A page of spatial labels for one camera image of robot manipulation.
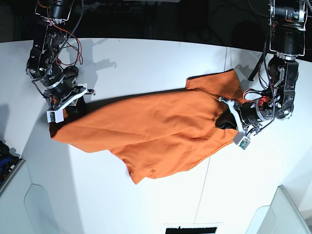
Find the orange t-shirt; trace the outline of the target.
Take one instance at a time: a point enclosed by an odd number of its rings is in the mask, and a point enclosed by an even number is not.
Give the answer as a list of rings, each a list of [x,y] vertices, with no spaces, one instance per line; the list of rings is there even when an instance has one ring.
[[[134,183],[192,169],[231,144],[235,129],[220,129],[226,110],[219,97],[242,101],[236,72],[188,78],[178,91],[112,102],[51,123],[53,140],[84,152],[108,150],[121,159]]]

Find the bin with dark items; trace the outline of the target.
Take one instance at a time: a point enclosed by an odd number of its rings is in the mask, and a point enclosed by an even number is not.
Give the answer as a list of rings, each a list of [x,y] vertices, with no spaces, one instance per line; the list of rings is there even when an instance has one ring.
[[[2,141],[0,142],[0,185],[9,177],[13,169],[20,162],[18,156],[9,152],[9,147]]]

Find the grey panel left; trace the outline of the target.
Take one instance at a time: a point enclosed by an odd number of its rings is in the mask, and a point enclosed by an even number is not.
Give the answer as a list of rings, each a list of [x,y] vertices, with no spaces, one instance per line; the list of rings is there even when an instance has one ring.
[[[32,183],[27,163],[18,162],[0,186],[2,234],[58,234],[46,189]]]

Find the grey panel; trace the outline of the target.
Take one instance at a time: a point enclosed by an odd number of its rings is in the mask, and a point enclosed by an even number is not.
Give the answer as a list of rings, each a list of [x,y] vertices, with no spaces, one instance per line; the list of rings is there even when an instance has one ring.
[[[277,187],[271,204],[256,210],[246,234],[311,234],[312,220],[304,219],[284,186]]]
[[[58,234],[46,189],[32,183],[27,163],[18,162],[0,186],[2,234]]]

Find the white framed black slot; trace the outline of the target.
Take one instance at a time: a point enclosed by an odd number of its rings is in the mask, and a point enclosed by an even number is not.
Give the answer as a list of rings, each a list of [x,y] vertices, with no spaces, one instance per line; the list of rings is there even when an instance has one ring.
[[[215,234],[222,222],[192,223],[192,224],[163,224],[163,234]]]

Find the grey panel right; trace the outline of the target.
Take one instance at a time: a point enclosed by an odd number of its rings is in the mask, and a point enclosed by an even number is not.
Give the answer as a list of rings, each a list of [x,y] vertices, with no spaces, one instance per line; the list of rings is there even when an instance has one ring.
[[[304,219],[284,186],[277,187],[271,204],[256,210],[246,234],[311,234],[312,220]]]

